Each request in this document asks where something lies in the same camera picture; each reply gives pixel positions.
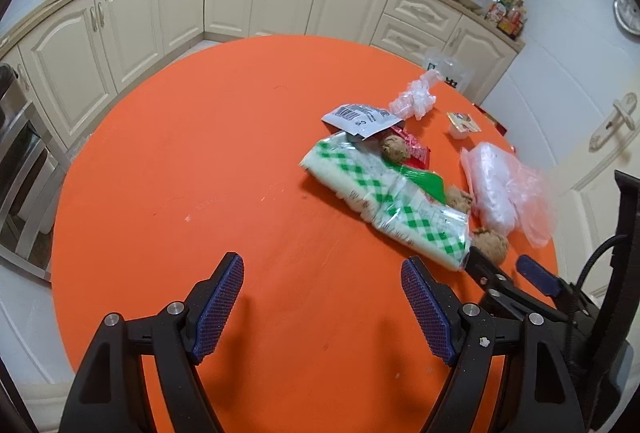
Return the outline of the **brown bread chunk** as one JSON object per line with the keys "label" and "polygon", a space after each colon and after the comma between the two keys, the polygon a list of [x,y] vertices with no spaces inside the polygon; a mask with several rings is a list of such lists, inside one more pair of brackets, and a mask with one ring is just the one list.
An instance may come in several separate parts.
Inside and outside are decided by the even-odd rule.
{"label": "brown bread chunk", "polygon": [[508,240],[492,229],[484,227],[474,229],[472,231],[472,245],[496,266],[501,266],[508,255]]}

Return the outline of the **large pink plastic bag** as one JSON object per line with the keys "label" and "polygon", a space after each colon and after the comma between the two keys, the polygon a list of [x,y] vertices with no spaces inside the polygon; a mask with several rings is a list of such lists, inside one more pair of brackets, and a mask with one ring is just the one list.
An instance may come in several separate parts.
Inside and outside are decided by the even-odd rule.
{"label": "large pink plastic bag", "polygon": [[534,248],[548,245],[556,211],[544,175],[486,141],[463,149],[460,163],[475,213],[486,228],[503,237],[519,231]]}

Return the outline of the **green checkered plastic package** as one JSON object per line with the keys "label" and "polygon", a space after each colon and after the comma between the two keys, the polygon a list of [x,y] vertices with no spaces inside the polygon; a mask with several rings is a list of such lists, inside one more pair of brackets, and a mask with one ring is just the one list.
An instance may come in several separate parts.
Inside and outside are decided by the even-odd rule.
{"label": "green checkered plastic package", "polygon": [[300,166],[380,233],[450,271],[464,267],[469,216],[402,175],[383,159],[377,142],[338,132],[319,140]]}

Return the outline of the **red snack wrapper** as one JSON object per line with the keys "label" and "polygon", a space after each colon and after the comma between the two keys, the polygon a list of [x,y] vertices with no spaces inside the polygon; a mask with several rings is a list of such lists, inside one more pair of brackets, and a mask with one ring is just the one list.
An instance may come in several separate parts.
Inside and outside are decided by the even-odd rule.
{"label": "red snack wrapper", "polygon": [[409,156],[402,164],[417,170],[426,171],[430,168],[431,149],[422,145],[416,136],[408,133],[399,125],[394,125],[390,131],[400,137],[407,145]]}

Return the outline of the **white plastic cup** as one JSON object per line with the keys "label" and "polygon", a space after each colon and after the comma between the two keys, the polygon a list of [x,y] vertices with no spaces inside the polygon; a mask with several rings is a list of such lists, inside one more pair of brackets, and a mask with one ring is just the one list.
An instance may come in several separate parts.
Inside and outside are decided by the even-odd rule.
{"label": "white plastic cup", "polygon": [[460,112],[448,112],[448,134],[455,140],[463,140],[470,135],[480,133],[480,126],[467,114]]}

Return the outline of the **round brown cookie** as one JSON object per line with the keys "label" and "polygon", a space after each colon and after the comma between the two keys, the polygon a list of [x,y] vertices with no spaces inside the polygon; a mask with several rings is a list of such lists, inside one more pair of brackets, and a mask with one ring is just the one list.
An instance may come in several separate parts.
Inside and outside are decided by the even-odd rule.
{"label": "round brown cookie", "polygon": [[396,164],[403,164],[411,158],[405,139],[395,134],[386,135],[381,140],[381,151],[386,160]]}

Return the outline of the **white twisted plastic wrap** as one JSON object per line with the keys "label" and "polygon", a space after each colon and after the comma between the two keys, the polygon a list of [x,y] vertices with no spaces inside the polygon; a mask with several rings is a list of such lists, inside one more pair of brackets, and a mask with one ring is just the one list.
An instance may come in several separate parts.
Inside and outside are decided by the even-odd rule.
{"label": "white twisted plastic wrap", "polygon": [[420,78],[407,85],[406,89],[388,105],[388,110],[399,119],[414,118],[420,121],[432,110],[436,102],[436,96],[431,93],[431,88],[443,78],[437,70],[427,70]]}

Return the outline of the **white barcode wrapper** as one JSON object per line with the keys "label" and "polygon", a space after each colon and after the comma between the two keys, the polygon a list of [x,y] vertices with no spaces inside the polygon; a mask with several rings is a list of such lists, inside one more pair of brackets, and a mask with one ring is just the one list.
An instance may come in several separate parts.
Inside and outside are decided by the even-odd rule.
{"label": "white barcode wrapper", "polygon": [[321,121],[350,136],[367,139],[402,123],[398,116],[367,104],[342,104],[322,116]]}

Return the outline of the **cream lower kitchen cabinets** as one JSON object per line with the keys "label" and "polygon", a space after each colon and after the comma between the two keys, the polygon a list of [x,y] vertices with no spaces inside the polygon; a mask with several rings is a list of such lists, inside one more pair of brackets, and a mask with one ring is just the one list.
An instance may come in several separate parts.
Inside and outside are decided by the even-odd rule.
{"label": "cream lower kitchen cabinets", "polygon": [[52,0],[1,41],[2,59],[64,147],[130,88],[204,40],[332,37],[420,62],[436,49],[483,101],[523,46],[453,0]]}

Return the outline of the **white door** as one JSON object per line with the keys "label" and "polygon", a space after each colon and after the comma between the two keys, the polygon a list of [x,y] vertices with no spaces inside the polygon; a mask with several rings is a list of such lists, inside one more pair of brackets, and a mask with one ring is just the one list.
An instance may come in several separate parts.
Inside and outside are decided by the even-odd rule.
{"label": "white door", "polygon": [[558,226],[553,236],[556,261],[561,277],[578,279],[591,253],[605,239],[613,236],[618,219],[620,190],[615,173],[639,175],[639,78],[635,76],[614,99],[636,93],[634,110],[637,128],[631,132],[620,128],[597,152],[589,151],[589,139],[613,111],[612,106],[600,116],[598,125],[587,140],[550,173],[558,211]]}

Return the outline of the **orange round tablecloth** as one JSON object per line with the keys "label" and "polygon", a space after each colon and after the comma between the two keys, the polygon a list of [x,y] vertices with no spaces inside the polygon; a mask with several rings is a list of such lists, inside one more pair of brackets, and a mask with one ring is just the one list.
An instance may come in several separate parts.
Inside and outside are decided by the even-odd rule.
{"label": "orange round tablecloth", "polygon": [[198,368],[226,431],[419,431],[448,369],[401,289],[408,251],[300,166],[326,112],[385,107],[419,74],[360,44],[252,37],[122,98],[76,156],[55,217],[70,363],[106,314],[157,313],[231,251],[244,283]]}

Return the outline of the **white rice bag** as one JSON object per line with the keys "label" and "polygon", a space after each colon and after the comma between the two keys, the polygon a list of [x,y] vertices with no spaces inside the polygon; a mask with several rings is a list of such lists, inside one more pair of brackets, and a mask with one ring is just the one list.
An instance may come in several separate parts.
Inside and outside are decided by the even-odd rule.
{"label": "white rice bag", "polygon": [[425,53],[423,68],[426,71],[436,70],[442,81],[459,92],[463,92],[471,84],[475,75],[472,68],[434,48]]}

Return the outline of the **metal shelf rack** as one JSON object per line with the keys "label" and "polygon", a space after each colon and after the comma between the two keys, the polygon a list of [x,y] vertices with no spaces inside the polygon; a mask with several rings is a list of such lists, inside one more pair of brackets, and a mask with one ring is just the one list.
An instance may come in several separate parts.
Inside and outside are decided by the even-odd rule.
{"label": "metal shelf rack", "polygon": [[17,79],[1,98],[1,258],[46,283],[55,212],[69,167]]}

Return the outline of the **condiment bottles group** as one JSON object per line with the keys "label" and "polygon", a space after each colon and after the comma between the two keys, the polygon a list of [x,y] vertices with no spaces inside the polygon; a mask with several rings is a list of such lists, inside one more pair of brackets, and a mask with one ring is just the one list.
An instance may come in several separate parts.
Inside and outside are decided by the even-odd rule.
{"label": "condiment bottles group", "polygon": [[511,40],[517,40],[524,29],[526,16],[524,0],[492,0],[484,19]]}

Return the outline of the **round wall clock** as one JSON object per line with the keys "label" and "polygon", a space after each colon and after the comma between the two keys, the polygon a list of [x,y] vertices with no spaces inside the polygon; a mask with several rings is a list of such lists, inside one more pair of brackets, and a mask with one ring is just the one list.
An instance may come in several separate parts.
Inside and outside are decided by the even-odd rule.
{"label": "round wall clock", "polygon": [[613,11],[623,31],[631,36],[640,36],[640,11],[635,0],[614,0]]}

